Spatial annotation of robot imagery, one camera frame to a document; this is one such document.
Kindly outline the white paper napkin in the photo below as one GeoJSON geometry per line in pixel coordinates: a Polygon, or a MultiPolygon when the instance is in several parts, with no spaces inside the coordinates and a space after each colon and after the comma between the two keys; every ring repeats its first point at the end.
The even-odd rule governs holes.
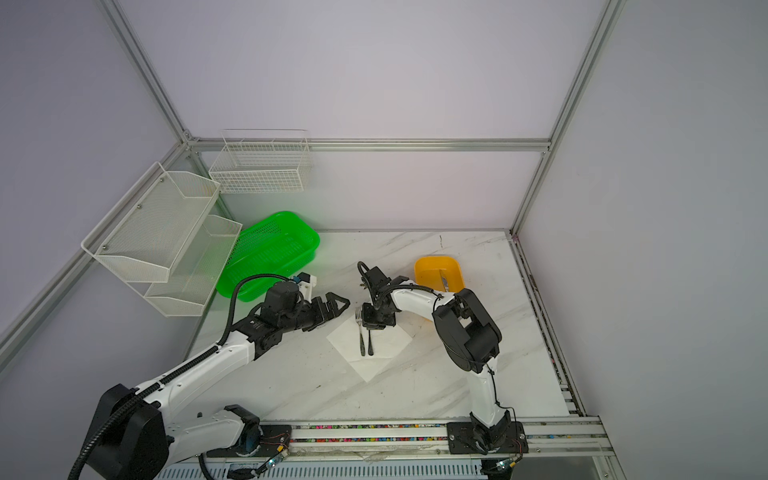
{"type": "MultiPolygon", "coordinates": [[[[412,342],[412,337],[400,326],[372,330],[375,354],[372,357],[368,355],[361,357],[358,328],[354,317],[352,314],[347,315],[326,339],[353,371],[368,383],[404,352],[412,342]]],[[[364,327],[363,329],[367,350],[367,329],[364,327]]]]}

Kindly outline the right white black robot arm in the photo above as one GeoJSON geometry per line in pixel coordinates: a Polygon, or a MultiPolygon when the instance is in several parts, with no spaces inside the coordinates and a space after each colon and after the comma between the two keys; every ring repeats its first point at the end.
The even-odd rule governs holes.
{"type": "Polygon", "coordinates": [[[449,452],[481,455],[481,474],[488,479],[512,478],[529,452],[527,434],[514,408],[498,398],[502,332],[479,298],[467,288],[440,291],[405,276],[392,278],[362,261],[357,270],[370,295],[359,310],[364,327],[394,327],[401,312],[430,319],[447,356],[466,374],[470,413],[466,421],[446,424],[449,452]]]}

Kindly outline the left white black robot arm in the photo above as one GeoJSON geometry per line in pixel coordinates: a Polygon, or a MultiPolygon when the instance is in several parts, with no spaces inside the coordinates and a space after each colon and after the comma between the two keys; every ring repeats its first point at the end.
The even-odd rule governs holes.
{"type": "Polygon", "coordinates": [[[273,285],[241,320],[230,298],[220,339],[202,353],[136,387],[117,384],[100,398],[80,452],[68,476],[90,466],[105,479],[152,479],[165,467],[190,457],[228,449],[251,456],[281,450],[266,439],[260,418],[238,404],[180,423],[177,416],[200,395],[278,345],[284,334],[312,331],[340,317],[349,299],[328,293],[312,296],[313,276],[271,275],[273,285]]]}

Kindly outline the silver fork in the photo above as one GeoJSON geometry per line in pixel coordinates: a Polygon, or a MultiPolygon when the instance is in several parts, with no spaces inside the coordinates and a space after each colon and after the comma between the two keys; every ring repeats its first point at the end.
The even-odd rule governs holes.
{"type": "Polygon", "coordinates": [[[367,356],[366,342],[364,337],[364,329],[362,324],[362,308],[358,308],[355,311],[355,322],[358,328],[358,340],[359,340],[359,352],[361,357],[367,356]]]}

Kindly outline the silver knife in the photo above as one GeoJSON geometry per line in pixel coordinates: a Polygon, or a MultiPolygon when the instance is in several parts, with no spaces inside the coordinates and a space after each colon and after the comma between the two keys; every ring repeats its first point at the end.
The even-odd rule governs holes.
{"type": "Polygon", "coordinates": [[[439,275],[440,275],[440,278],[441,278],[441,282],[442,282],[442,285],[443,285],[443,288],[444,288],[444,290],[445,290],[445,291],[449,291],[449,290],[450,290],[450,288],[449,288],[449,283],[448,283],[448,279],[447,279],[447,276],[446,276],[446,274],[445,274],[445,270],[443,270],[443,269],[440,269],[440,270],[439,270],[439,275]]]}

